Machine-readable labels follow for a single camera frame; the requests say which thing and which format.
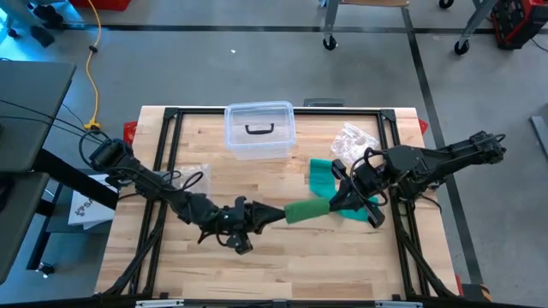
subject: wooden table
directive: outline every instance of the wooden table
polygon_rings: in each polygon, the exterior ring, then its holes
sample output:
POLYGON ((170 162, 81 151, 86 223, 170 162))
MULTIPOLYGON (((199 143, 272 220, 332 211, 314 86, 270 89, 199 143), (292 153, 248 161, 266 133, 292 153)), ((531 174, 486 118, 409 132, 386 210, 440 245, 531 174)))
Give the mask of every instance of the wooden table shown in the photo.
MULTIPOLYGON (((424 146, 415 109, 395 111, 401 142, 424 146)), ((163 114, 164 107, 149 106, 140 113, 134 153, 148 168, 155 157, 163 114)), ((185 115, 176 168, 209 163, 210 198, 219 206, 233 206, 235 197, 245 195, 282 207, 313 197, 308 186, 310 159, 335 158, 330 146, 345 122, 378 138, 377 123, 370 116, 296 115, 295 122, 297 146, 289 159, 240 162, 224 147, 222 115, 185 115)), ((128 189, 122 195, 132 192, 128 189)), ((439 210, 424 200, 416 205, 425 259, 456 293, 439 210)), ((118 204, 98 292, 110 287, 134 256, 144 208, 141 197, 126 198, 118 204)), ((403 294, 402 273, 390 207, 382 209, 387 218, 378 229, 335 213, 293 225, 273 223, 262 235, 250 235, 254 250, 243 256, 221 247, 214 237, 197 245, 198 227, 186 225, 169 210, 154 293, 169 292, 171 298, 184 299, 390 299, 394 293, 403 294)), ((409 260, 415 290, 420 290, 416 267, 409 260)), ((148 262, 144 265, 141 287, 148 262)))

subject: plastic bag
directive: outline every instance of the plastic bag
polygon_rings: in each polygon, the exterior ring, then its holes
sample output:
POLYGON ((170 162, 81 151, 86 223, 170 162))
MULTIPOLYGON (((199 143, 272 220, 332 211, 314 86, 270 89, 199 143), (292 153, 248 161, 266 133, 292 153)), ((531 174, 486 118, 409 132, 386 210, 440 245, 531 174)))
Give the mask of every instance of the plastic bag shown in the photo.
POLYGON ((350 165, 363 157, 368 147, 377 149, 378 141, 354 125, 344 123, 331 145, 331 150, 343 163, 350 165))
MULTIPOLYGON (((187 188, 188 192, 191 193, 204 193, 209 194, 210 192, 210 185, 211 185, 211 167, 208 164, 201 164, 201 165, 195 165, 195 166, 187 166, 179 168, 177 171, 181 172, 181 177, 173 179, 173 186, 177 188, 182 188, 182 186, 185 184, 185 181, 187 181, 191 176, 193 176, 197 172, 203 172, 204 175, 202 178, 197 181, 194 185, 187 188)), ((199 175, 195 175, 192 180, 188 182, 188 185, 192 184, 196 180, 199 179, 199 175)))

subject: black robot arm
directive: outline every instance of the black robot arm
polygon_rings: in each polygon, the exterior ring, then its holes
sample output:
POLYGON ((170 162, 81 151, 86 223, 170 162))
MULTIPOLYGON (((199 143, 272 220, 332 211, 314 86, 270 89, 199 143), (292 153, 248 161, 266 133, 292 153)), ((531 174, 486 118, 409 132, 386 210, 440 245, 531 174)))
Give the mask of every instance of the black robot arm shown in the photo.
MULTIPOLYGON (((388 187, 399 187, 401 199, 415 199, 428 187, 443 184, 446 176, 468 165, 502 161, 506 151, 499 144, 502 138, 503 135, 479 132, 439 150, 406 145, 384 151, 370 148, 352 165, 349 175, 341 161, 335 160, 332 172, 341 183, 336 196, 329 202, 329 211, 365 208, 369 222, 377 228, 384 221, 379 206, 388 202, 384 194, 388 187), (369 162, 373 156, 381 156, 384 163, 373 167, 369 162), (384 199, 379 204, 369 200, 377 194, 384 199)), ((89 158, 93 169, 109 175, 107 182, 112 186, 119 188, 128 180, 133 181, 139 195, 148 200, 166 201, 182 221, 198 225, 202 232, 199 243, 210 235, 216 235, 222 246, 234 248, 239 254, 250 252, 253 246, 247 233, 261 234, 266 224, 286 218, 284 210, 255 201, 247 202, 244 197, 238 197, 234 207, 219 208, 205 194, 190 193, 186 187, 177 189, 164 177, 144 167, 135 158, 131 147, 119 139, 107 139, 89 158), (227 241, 222 242, 219 235, 227 235, 227 241)), ((193 176, 194 181, 199 181, 201 176, 193 176)))

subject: black handle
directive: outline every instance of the black handle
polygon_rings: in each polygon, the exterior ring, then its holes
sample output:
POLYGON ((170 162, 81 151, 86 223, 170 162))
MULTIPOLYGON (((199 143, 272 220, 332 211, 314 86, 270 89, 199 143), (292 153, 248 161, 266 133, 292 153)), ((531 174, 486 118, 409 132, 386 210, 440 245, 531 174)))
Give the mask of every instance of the black handle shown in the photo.
POLYGON ((249 133, 249 134, 267 134, 272 132, 274 132, 274 123, 271 123, 271 129, 258 130, 258 131, 250 131, 249 125, 246 125, 246 133, 249 133))

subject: plastic container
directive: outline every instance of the plastic container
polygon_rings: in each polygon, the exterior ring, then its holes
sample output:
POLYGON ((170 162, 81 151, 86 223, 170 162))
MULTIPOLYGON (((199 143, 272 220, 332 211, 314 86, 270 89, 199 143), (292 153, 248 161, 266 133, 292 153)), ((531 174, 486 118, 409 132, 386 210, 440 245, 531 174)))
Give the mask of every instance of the plastic container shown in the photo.
POLYGON ((238 160, 288 157, 296 140, 290 102, 231 104, 224 110, 224 143, 238 160))

